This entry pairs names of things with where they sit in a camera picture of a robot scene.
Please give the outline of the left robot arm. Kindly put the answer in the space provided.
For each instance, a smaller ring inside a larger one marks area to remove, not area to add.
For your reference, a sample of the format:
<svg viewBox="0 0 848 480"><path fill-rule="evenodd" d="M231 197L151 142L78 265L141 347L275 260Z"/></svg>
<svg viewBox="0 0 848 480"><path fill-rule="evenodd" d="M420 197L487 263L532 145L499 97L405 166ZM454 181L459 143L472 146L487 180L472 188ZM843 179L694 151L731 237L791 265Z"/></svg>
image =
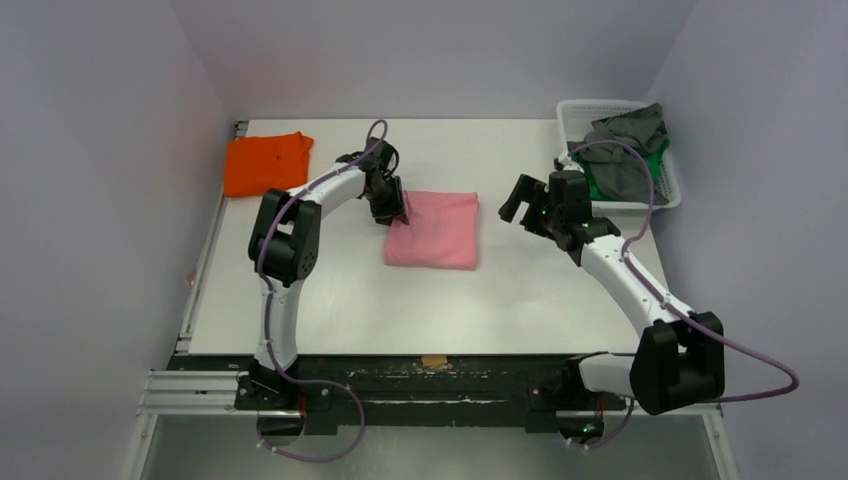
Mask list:
<svg viewBox="0 0 848 480"><path fill-rule="evenodd" d="M250 382L272 408L297 399L301 382L289 373L298 357L296 326L305 280L319 257L323 219L354 199L365 199L378 225L406 223L400 154L370 137L365 149L339 157L332 168L301 187L269 190L262 197L248 245L248 257L262 288L262 327Z"/></svg>

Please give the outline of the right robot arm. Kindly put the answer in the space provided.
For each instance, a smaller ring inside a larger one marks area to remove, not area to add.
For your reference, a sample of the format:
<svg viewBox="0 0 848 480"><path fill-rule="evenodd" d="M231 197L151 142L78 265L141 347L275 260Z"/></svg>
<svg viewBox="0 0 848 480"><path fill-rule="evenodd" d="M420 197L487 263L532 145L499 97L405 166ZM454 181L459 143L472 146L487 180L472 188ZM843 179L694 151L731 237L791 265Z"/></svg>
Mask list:
<svg viewBox="0 0 848 480"><path fill-rule="evenodd" d="M554 241L603 286L639 336L632 355L593 352L573 359L561 381L569 404L584 407L609 393L659 415L724 394L722 322L656 285L618 227L594 215L583 174L554 171L546 182L522 174L499 217L511 222L521 204L527 206L524 230Z"/></svg>

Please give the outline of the pink t shirt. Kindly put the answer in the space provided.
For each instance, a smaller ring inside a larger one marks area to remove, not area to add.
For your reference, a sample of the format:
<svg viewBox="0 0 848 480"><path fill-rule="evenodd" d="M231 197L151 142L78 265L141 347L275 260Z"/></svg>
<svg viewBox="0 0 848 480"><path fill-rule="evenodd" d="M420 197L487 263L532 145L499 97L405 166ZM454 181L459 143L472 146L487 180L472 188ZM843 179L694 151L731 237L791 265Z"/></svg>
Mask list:
<svg viewBox="0 0 848 480"><path fill-rule="evenodd" d="M478 265L477 194L407 191L407 221L396 220L385 241L384 263L473 271Z"/></svg>

